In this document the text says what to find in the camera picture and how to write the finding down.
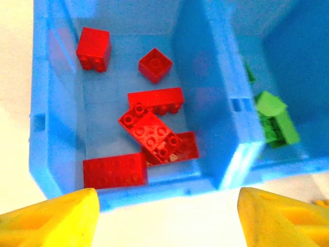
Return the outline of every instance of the white surface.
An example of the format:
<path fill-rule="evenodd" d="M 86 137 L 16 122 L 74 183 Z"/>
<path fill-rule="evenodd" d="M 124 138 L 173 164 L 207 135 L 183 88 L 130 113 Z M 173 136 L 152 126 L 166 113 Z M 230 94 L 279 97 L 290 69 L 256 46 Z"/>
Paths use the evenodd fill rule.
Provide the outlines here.
<path fill-rule="evenodd" d="M 28 172 L 32 0 L 0 2 L 0 214 L 43 201 Z M 310 201 L 329 198 L 328 174 L 258 188 Z M 239 190 L 116 209 L 100 216 L 93 246 L 246 246 Z"/>

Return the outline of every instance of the bin floor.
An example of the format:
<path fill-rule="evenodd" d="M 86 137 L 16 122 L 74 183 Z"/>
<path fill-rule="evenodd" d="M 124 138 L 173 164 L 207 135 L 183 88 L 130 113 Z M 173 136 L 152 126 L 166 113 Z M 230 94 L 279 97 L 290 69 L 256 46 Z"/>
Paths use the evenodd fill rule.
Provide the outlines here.
<path fill-rule="evenodd" d="M 175 63 L 157 85 L 138 71 L 138 61 L 154 47 L 173 60 L 171 38 L 170 35 L 112 35 L 112 54 L 107 71 L 101 74 L 82 72 L 87 159 L 140 152 L 139 145 L 120 126 L 118 119 L 128 110 L 128 93 L 180 86 Z M 175 133 L 188 131 L 184 106 L 177 114 L 168 113 L 160 118 Z M 189 161 L 149 168 L 149 180 L 184 178 L 199 173 L 197 162 Z"/>

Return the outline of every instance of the green lego brick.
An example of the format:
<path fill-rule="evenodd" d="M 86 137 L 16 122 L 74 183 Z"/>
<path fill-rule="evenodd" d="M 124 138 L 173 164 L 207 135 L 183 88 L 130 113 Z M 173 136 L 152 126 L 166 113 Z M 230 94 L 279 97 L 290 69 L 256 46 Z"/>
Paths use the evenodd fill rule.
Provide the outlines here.
<path fill-rule="evenodd" d="M 275 140 L 274 142 L 271 142 L 270 145 L 271 147 L 273 148 L 280 148 L 280 147 L 283 147 L 283 146 L 287 146 L 288 143 L 286 142 L 282 132 L 281 132 L 281 129 L 278 125 L 278 122 L 276 120 L 275 117 L 272 117 L 270 119 L 271 123 L 272 123 L 272 128 L 273 128 L 273 131 L 276 133 L 276 136 L 277 136 L 277 140 Z"/>
<path fill-rule="evenodd" d="M 284 111 L 280 115 L 276 116 L 275 120 L 285 142 L 288 145 L 300 142 L 299 134 L 295 129 L 294 123 L 291 120 L 288 111 Z"/>
<path fill-rule="evenodd" d="M 255 97 L 256 108 L 259 113 L 267 117 L 275 117 L 287 108 L 287 105 L 282 102 L 282 100 L 269 93 L 268 91 L 263 91 Z"/>
<path fill-rule="evenodd" d="M 265 135 L 265 141 L 266 143 L 271 143 L 277 141 L 277 135 L 272 127 L 271 121 L 268 117 L 266 117 L 263 114 L 259 114 L 261 124 L 263 127 L 264 135 Z"/>
<path fill-rule="evenodd" d="M 250 84 L 253 84 L 256 81 L 255 75 L 252 73 L 250 66 L 247 64 L 246 61 L 243 61 L 243 65 L 245 67 L 245 70 L 247 72 L 248 80 Z"/>

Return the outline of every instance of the blue plastic bin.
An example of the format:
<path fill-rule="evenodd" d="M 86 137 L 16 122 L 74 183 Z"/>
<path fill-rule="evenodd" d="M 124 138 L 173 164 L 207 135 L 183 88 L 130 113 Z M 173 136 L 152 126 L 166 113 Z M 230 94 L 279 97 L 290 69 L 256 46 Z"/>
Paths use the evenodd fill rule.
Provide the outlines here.
<path fill-rule="evenodd" d="M 34 0 L 30 172 L 48 198 L 83 188 L 84 159 L 140 151 L 117 122 L 127 93 L 175 86 L 184 107 L 161 119 L 194 131 L 201 158 L 149 168 L 147 186 L 99 190 L 101 210 L 329 170 L 328 12 L 325 0 Z M 76 58 L 83 26 L 111 32 L 106 73 Z M 137 69 L 154 47 L 174 62 L 158 85 Z M 288 105 L 299 144 L 260 154 L 262 90 Z"/>
<path fill-rule="evenodd" d="M 30 172 L 46 197 L 83 188 L 82 161 L 140 152 L 119 126 L 127 93 L 182 87 L 185 104 L 161 119 L 194 131 L 200 159 L 148 169 L 149 185 L 98 190 L 101 210 L 241 185 L 264 145 L 230 9 L 208 0 L 34 0 Z M 106 73 L 75 55 L 82 27 L 111 32 Z M 173 60 L 151 84 L 138 60 L 157 47 Z"/>

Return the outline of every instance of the red lego brick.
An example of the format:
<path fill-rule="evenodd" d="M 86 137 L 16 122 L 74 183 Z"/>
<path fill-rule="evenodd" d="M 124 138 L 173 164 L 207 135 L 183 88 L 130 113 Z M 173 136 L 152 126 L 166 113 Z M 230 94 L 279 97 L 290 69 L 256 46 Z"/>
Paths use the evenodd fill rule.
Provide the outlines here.
<path fill-rule="evenodd" d="M 111 38 L 108 31 L 84 27 L 77 48 L 77 56 L 85 70 L 107 70 L 111 54 Z"/>
<path fill-rule="evenodd" d="M 161 163 L 181 145 L 177 135 L 140 103 L 120 117 L 119 123 Z"/>
<path fill-rule="evenodd" d="M 169 58 L 154 48 L 139 60 L 138 69 L 152 83 L 157 84 L 169 73 L 172 65 L 173 62 Z"/>
<path fill-rule="evenodd" d="M 184 103 L 184 97 L 181 88 L 174 87 L 172 89 L 129 93 L 128 102 L 129 108 L 140 102 L 154 114 L 164 115 L 168 111 L 172 114 L 177 113 Z"/>
<path fill-rule="evenodd" d="M 95 158 L 83 161 L 85 188 L 105 189 L 148 183 L 143 153 Z"/>
<path fill-rule="evenodd" d="M 197 149 L 194 132 L 189 131 L 184 133 L 177 133 L 177 136 L 182 140 L 182 144 L 180 145 L 179 149 L 172 153 L 169 156 L 169 159 L 164 163 L 160 163 L 157 159 L 154 158 L 152 154 L 150 154 L 150 152 L 145 147 L 142 147 L 141 151 L 145 154 L 146 165 L 151 167 L 199 158 L 199 152 Z"/>

